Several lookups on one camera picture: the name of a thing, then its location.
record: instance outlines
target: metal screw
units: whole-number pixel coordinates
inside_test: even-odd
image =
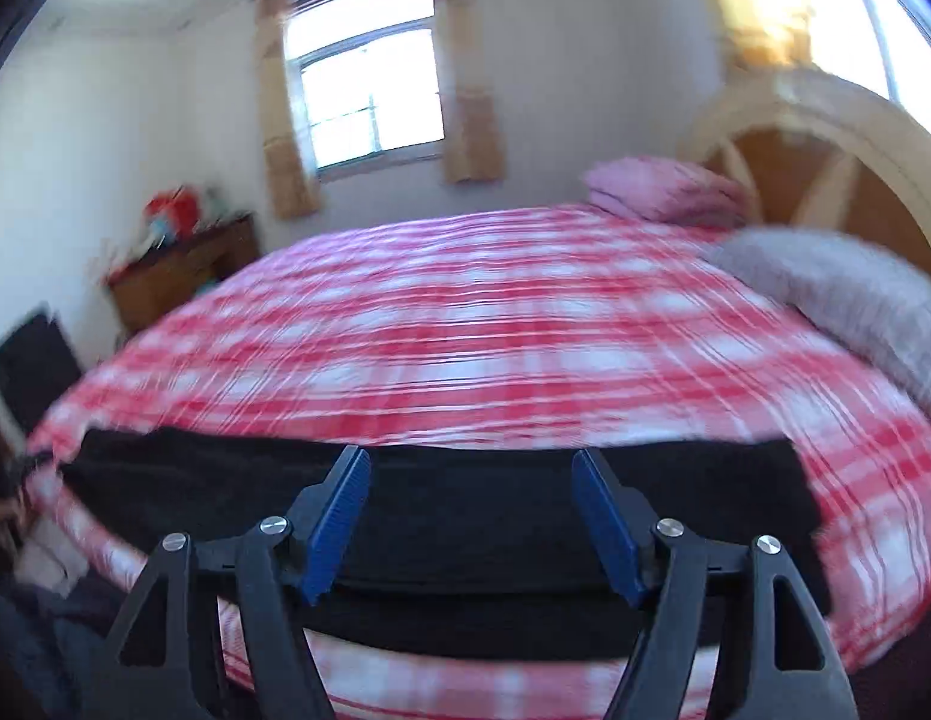
[[[185,546],[186,541],[188,541],[188,538],[185,533],[169,533],[161,540],[161,547],[166,552],[178,552]]]
[[[275,536],[277,533],[284,533],[285,528],[289,527],[289,520],[284,517],[265,517],[259,523],[259,530],[265,536]]]
[[[662,536],[669,538],[678,538],[685,533],[685,526],[678,519],[660,519],[655,529],[662,533]]]
[[[755,543],[766,555],[779,555],[782,551],[782,542],[775,536],[760,536]]]

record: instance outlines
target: white wall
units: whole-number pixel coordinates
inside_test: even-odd
[[[0,73],[0,337],[42,302],[85,365],[118,322],[89,272],[193,157],[167,40],[26,35]]]
[[[478,0],[508,177],[449,187],[436,162],[325,185],[326,207],[282,223],[268,210],[256,109],[254,8],[178,37],[191,86],[195,175],[259,212],[269,250],[330,230],[580,199],[579,175],[625,153],[673,153],[721,85],[704,0]]]

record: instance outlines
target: red plaid bedspread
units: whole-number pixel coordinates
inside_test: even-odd
[[[931,602],[931,427],[798,314],[702,263],[716,237],[570,206],[306,240],[89,372],[32,445],[65,461],[89,426],[159,424],[484,448],[785,434],[822,506],[831,629],[856,668]],[[142,555],[53,473],[30,490],[131,586]],[[221,616],[229,674],[248,683],[236,610]],[[310,641],[334,707],[356,718],[598,718],[622,672]],[[702,714],[714,665],[714,651],[697,659],[685,716]]]

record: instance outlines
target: wooden dresser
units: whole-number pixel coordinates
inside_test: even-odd
[[[108,282],[130,335],[191,300],[202,287],[236,274],[262,256],[251,215],[233,218],[186,241],[152,250]]]

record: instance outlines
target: pink pillow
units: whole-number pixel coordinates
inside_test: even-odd
[[[659,157],[627,157],[596,165],[582,180],[593,193],[611,196],[645,220],[683,223],[709,218],[732,227],[745,221],[745,187],[701,165]]]
[[[640,217],[640,215],[625,205],[622,200],[611,196],[611,194],[606,194],[604,191],[590,191],[588,201],[592,203],[592,205],[597,205],[598,208],[608,211],[608,213],[617,215],[617,217],[627,218],[633,221],[645,221],[644,218]]]

